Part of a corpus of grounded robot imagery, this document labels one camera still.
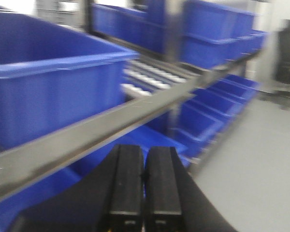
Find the blue storage bin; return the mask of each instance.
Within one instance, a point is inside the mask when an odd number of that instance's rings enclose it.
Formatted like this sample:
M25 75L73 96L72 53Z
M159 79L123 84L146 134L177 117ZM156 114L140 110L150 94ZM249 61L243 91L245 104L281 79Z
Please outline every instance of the blue storage bin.
M166 27L143 21L142 42L140 46L163 54L165 52Z
M246 54L252 54L255 51L255 49L253 49L253 41L255 39L254 36L250 35L250 36L244 36L244 37L240 37L240 39L242 40L242 46L241 46L241 53L243 55Z
M161 134L166 134L168 129L169 114L170 112L166 112L161 116L149 121L146 123L146 125Z
M185 34L221 40L231 38L237 12L216 3L188 0L183 15Z
M254 89L240 87L224 81L218 81L207 89L242 104L248 103L256 94Z
M236 101L224 98L206 89L194 92L197 96L186 104L224 122L224 129L244 108Z
M228 44L228 52L226 53L226 60L233 61L241 58L242 54L242 43L243 41L239 38Z
M254 30L253 34L254 40L252 41L252 49L253 50L260 50L264 46L265 39L268 35L266 31Z
M227 77L223 78L222 81L230 82L233 85L239 85L240 87L246 87L251 89L258 89L260 85L256 81L252 81L236 75L228 75Z
M234 39L210 40L192 35L182 41L180 60L195 66L211 69L226 62L228 47Z
M148 0L147 5L147 21L165 25L165 0Z
M252 49L253 40L254 36L243 36L237 38L234 43L229 44L226 59L237 60L247 54L255 52L255 50Z
M99 38L0 12L0 145L20 145L122 103L122 70L136 57Z
M188 148L186 156L196 157L222 127L221 121L183 104L174 139Z
M134 9L122 8L121 39L130 43L142 44L142 29L146 13Z
M21 210L61 193L80 179L80 176L65 168L0 202L0 232L7 230Z
M121 38L123 31L123 14L118 10L119 7L93 4L93 27L94 30L104 34Z
M147 126L141 126L75 162L71 165L72 169L81 176L88 174L107 156L116 144L139 145L143 151L144 161L146 161L147 154L152 146L173 146L176 148L179 155L184 155L187 150L187 148L179 142Z
M252 31L255 14L247 11L237 11L232 38L249 36Z

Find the white wall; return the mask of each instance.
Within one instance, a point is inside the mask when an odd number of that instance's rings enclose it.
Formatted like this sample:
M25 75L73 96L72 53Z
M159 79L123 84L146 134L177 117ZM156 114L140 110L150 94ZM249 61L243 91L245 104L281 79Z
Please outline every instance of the white wall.
M290 0L272 0L272 14L267 40L267 49L261 54L257 64L256 79L268 84L273 80L277 62L277 31L283 28L283 19L290 19Z
M112 6L121 6L121 7L128 6L127 0L95 0L95 3L104 4L104 5L112 5Z
M35 0L0 0L0 5L16 12L32 15L34 13Z

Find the office chair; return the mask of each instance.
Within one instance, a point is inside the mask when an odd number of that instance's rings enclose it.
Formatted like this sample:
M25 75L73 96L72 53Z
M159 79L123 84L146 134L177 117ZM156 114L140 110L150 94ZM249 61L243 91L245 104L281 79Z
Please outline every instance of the office chair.
M286 90L276 91L280 97L290 98L290 20L287 26L278 32L278 63L275 80L286 84Z

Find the shelving unit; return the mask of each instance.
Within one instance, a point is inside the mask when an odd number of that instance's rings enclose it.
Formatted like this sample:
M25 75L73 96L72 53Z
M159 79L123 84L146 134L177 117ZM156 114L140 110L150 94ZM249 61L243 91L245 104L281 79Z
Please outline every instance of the shelving unit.
M164 57L114 37L91 31L91 17L88 14L86 17L89 23L87 28L91 34L139 51L142 54L141 62L177 74L185 78L186 82L157 91L152 96L131 100L33 142L0 153L0 201L174 108L191 97L190 92L193 90L207 87L233 69L244 67L248 60L260 53L256 51L211 70L202 70L178 62L163 62L161 59L174 60L171 53Z

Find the chair backrest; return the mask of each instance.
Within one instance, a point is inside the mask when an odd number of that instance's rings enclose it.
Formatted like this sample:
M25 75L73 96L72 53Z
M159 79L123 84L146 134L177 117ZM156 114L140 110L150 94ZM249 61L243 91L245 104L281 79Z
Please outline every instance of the chair backrest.
M286 27L278 32L278 64L276 70L276 80L285 80L290 72L290 20L286 19Z
M278 33L279 58L282 62L290 63L290 20L287 26Z

